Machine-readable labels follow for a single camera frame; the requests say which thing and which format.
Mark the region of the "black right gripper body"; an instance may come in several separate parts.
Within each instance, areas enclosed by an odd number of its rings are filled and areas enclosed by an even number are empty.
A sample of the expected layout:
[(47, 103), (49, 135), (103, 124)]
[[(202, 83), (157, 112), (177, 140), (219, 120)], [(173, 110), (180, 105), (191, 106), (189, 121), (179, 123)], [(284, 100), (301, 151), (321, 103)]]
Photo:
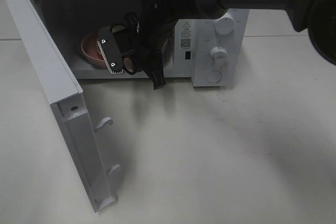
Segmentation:
[(165, 86), (162, 53), (140, 43), (139, 19), (136, 13), (127, 13), (124, 16), (124, 28), (113, 32), (114, 39), (121, 52), (122, 62), (132, 62), (123, 70), (129, 75), (144, 72), (153, 83), (153, 89), (158, 90)]

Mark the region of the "black-sleeved right robot arm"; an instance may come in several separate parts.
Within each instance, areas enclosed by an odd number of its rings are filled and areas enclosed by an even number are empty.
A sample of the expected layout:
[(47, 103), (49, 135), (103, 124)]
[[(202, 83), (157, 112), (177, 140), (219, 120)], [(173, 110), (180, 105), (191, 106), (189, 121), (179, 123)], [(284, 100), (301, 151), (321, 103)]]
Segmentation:
[(159, 50), (180, 19), (218, 19), (229, 9), (284, 10), (295, 31), (307, 30), (315, 50), (335, 63), (335, 0), (141, 0), (139, 42)]

